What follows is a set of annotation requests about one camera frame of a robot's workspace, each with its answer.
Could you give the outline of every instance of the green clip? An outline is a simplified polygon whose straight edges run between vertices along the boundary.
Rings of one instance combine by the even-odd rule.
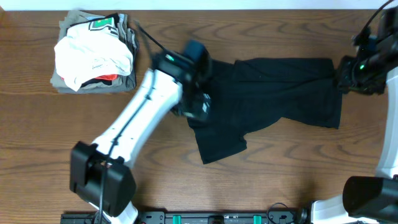
[[[173,216],[173,224],[181,224],[181,216],[180,215]]]
[[[261,224],[261,216],[255,215],[253,216],[254,224]]]

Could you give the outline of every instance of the robotic arm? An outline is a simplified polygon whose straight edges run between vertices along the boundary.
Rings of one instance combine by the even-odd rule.
[[[182,54],[164,49],[154,56],[152,68],[117,120],[91,145],[78,142],[72,149],[70,190],[98,208],[100,217],[104,210],[112,224],[133,224],[137,210],[130,200],[136,184],[130,169],[170,110],[206,119],[211,101],[200,86],[210,69],[206,48],[193,40]]]
[[[313,224],[398,222],[398,7],[383,13],[377,37],[370,36],[368,24],[353,39],[357,56],[343,57],[337,79],[343,91],[365,95],[384,93],[388,86],[386,133],[376,177],[350,177],[342,195],[314,202]]]

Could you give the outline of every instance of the green logo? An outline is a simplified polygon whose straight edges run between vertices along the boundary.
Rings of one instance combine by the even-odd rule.
[[[112,25],[113,18],[102,19],[94,21],[93,28],[103,27],[105,25]]]

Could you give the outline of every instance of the red fabric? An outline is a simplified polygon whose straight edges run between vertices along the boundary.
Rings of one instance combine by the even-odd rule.
[[[112,74],[112,75],[102,75],[100,77],[96,77],[95,79],[100,79],[100,80],[115,80],[118,78],[118,75]]]

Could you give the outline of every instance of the folded clothes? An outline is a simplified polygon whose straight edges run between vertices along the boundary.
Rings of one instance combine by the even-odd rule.
[[[58,74],[75,91],[92,78],[132,70],[132,53],[119,40],[113,17],[72,26],[54,50]]]
[[[118,22],[116,25],[119,31],[119,40],[127,46],[128,50],[132,53],[133,58],[133,68],[128,76],[118,75],[115,79],[111,80],[112,85],[105,85],[104,83],[91,83],[89,85],[82,86],[78,91],[74,91],[69,88],[65,81],[62,80],[61,76],[57,73],[57,69],[54,69],[53,76],[50,80],[54,88],[58,90],[59,93],[73,93],[73,94],[85,94],[85,93],[116,93],[120,91],[129,91],[136,87],[136,74],[134,69],[135,56],[138,51],[139,45],[135,38],[134,30],[127,28],[127,15],[118,15]],[[98,16],[94,14],[89,14],[81,11],[70,11],[64,21],[60,21],[60,35],[58,41],[64,38],[67,34],[67,29],[74,24],[81,24],[82,22],[88,22],[90,20],[98,20],[105,18],[104,16]]]
[[[212,69],[213,77],[203,87],[211,96],[209,118],[188,119],[204,164],[245,150],[245,134],[281,117],[327,128],[340,124],[342,96],[330,59],[213,61]]]

